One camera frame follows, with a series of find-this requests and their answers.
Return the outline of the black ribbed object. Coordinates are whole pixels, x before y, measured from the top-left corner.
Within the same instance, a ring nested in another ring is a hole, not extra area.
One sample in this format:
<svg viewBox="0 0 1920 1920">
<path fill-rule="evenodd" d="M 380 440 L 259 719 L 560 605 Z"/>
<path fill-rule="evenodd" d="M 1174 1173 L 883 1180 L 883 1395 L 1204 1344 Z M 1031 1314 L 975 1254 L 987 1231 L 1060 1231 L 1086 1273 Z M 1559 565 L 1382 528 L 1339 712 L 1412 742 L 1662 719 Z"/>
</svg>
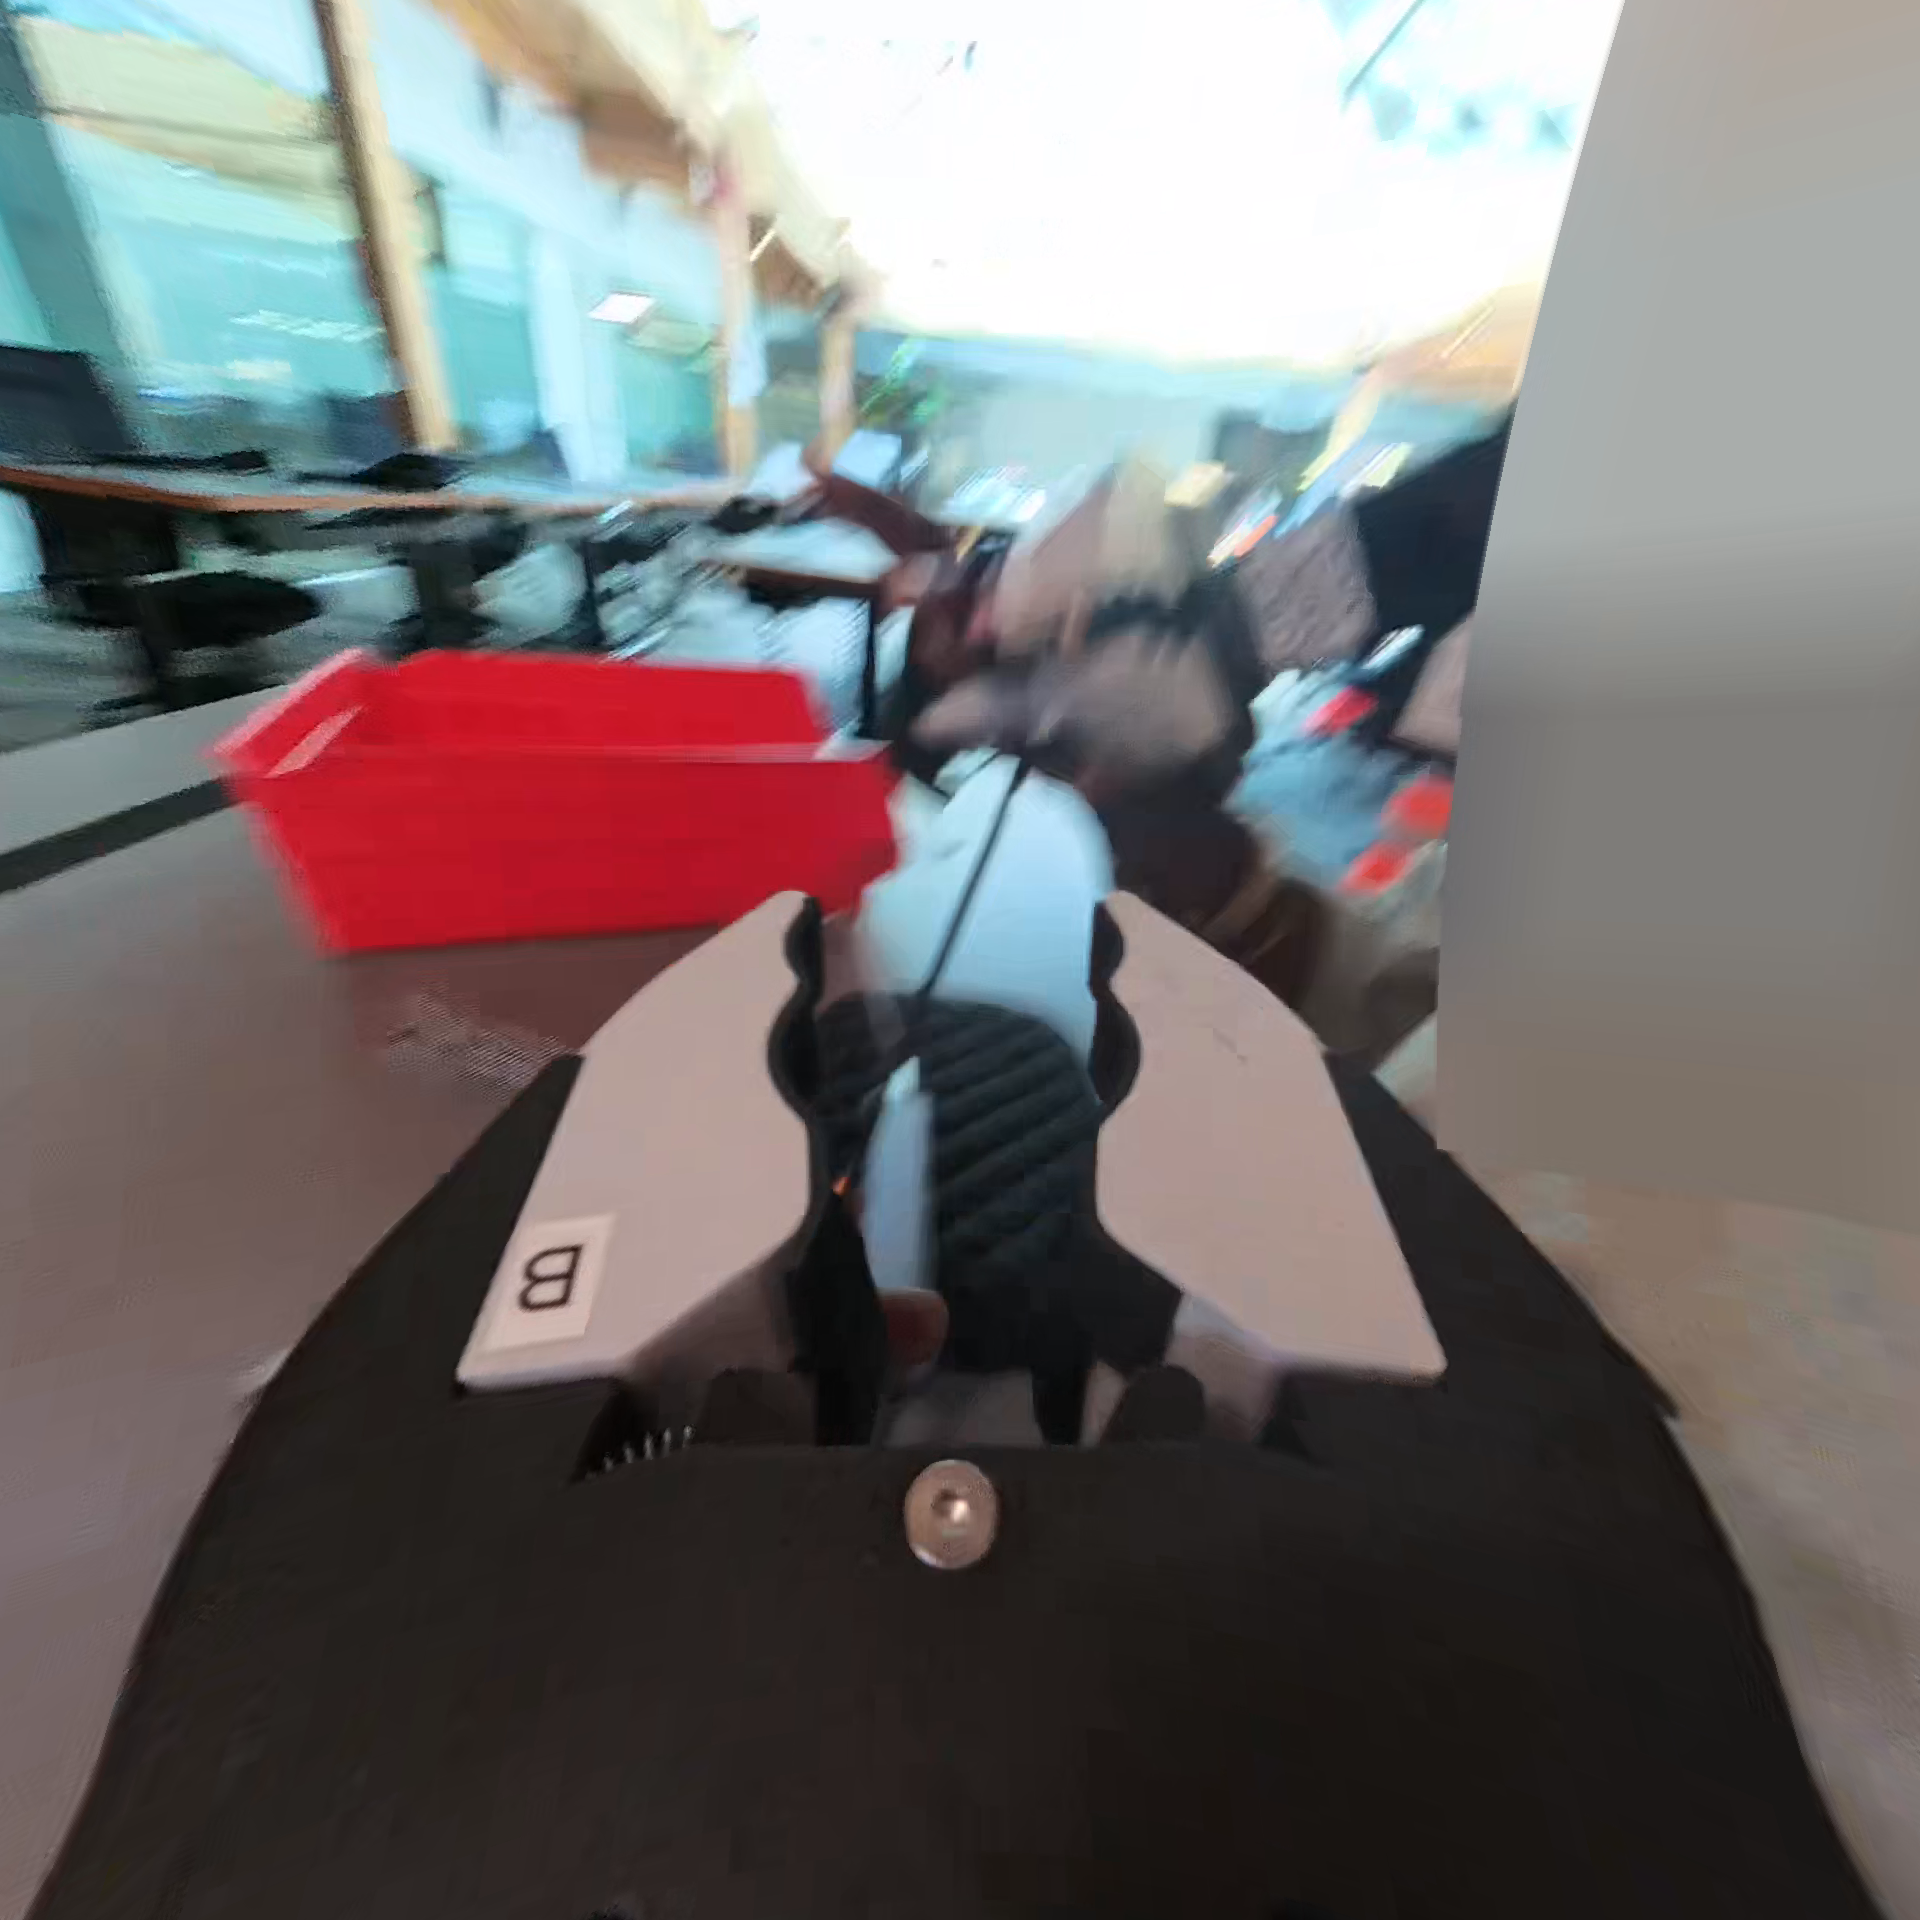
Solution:
<svg viewBox="0 0 1920 1920">
<path fill-rule="evenodd" d="M 1100 1107 L 1077 1052 L 1042 1020 L 989 1004 L 837 996 L 813 1018 L 831 1183 L 864 1226 L 864 1158 L 891 1047 L 931 1107 L 927 1253 L 882 1288 L 909 1364 L 963 1375 L 1077 1376 L 1093 1364 L 1077 1306 Z"/>
</svg>

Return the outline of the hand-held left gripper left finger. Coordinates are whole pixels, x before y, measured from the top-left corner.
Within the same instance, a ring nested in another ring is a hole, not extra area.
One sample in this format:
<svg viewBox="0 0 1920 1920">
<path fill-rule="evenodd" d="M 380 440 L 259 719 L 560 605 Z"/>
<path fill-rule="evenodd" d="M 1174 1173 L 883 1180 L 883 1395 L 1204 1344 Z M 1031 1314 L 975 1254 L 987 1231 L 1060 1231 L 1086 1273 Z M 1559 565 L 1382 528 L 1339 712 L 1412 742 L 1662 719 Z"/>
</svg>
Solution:
<svg viewBox="0 0 1920 1920">
<path fill-rule="evenodd" d="M 722 1375 L 798 1375 L 820 1442 L 871 1438 L 883 1311 L 810 1111 L 822 934 L 771 895 L 586 1042 L 459 1391 L 601 1381 L 695 1427 Z"/>
</svg>

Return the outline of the red plastic bin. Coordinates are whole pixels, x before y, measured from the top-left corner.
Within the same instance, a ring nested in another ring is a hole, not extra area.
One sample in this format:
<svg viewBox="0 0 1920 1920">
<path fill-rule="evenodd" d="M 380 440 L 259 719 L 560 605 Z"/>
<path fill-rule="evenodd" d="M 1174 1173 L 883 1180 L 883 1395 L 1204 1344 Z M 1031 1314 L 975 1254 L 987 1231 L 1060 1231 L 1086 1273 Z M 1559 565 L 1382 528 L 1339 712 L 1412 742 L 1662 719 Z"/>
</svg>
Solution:
<svg viewBox="0 0 1920 1920">
<path fill-rule="evenodd" d="M 898 858 L 898 773 L 749 666 L 345 653 L 209 747 L 334 956 L 851 908 Z"/>
</svg>

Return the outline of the white rounded object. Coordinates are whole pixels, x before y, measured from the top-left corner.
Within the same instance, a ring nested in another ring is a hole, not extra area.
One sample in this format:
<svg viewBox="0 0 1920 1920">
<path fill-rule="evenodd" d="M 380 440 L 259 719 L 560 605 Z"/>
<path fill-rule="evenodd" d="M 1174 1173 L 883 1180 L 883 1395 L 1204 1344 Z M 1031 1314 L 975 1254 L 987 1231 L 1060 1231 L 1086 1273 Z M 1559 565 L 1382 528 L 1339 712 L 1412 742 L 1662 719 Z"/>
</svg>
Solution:
<svg viewBox="0 0 1920 1920">
<path fill-rule="evenodd" d="M 890 803 L 898 864 L 864 888 L 858 966 L 868 991 L 912 996 L 943 957 L 933 997 L 1043 1022 L 1081 1060 L 1094 1039 L 1089 953 L 1115 884 L 1083 799 L 987 757 L 947 795 L 906 781 Z"/>
</svg>

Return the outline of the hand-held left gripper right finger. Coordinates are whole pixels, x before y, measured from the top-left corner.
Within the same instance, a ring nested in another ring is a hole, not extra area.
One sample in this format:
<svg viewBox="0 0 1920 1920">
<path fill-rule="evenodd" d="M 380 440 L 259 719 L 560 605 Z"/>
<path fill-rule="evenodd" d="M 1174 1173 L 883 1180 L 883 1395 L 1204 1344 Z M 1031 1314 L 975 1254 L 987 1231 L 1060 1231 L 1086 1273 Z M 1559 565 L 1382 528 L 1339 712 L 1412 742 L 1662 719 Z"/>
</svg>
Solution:
<svg viewBox="0 0 1920 1920">
<path fill-rule="evenodd" d="M 1165 1371 L 1242 1444 L 1309 1381 L 1436 1388 L 1440 1338 L 1309 1024 L 1129 893 L 1094 906 L 1089 996 L 1100 1119 L 1043 1433 L 1097 1444 Z"/>
</svg>

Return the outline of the black cable with silver plug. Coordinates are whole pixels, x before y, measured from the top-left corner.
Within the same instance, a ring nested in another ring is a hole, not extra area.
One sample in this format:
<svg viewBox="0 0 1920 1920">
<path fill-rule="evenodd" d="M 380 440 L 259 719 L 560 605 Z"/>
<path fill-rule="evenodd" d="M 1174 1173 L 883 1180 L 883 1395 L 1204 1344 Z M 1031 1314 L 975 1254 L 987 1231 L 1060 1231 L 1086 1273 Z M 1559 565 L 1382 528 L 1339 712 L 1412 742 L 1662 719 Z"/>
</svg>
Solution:
<svg viewBox="0 0 1920 1920">
<path fill-rule="evenodd" d="M 1032 764 L 1024 755 L 1014 755 L 1009 765 L 1009 778 L 987 828 L 975 838 L 963 881 L 950 895 L 947 916 L 912 991 L 901 987 L 901 969 L 878 939 L 882 927 L 874 914 L 863 908 L 858 920 L 863 996 L 877 1035 L 882 1034 L 877 1018 L 878 992 L 886 996 L 891 1008 L 890 1042 L 877 1042 L 877 1054 L 886 1047 L 890 1066 L 874 1092 L 874 1125 L 858 1183 L 860 1237 L 883 1317 L 890 1357 L 909 1375 L 937 1360 L 950 1331 L 950 1308 L 933 1276 L 933 1102 L 912 1042 L 963 942 L 1017 795 L 1032 773 Z"/>
</svg>

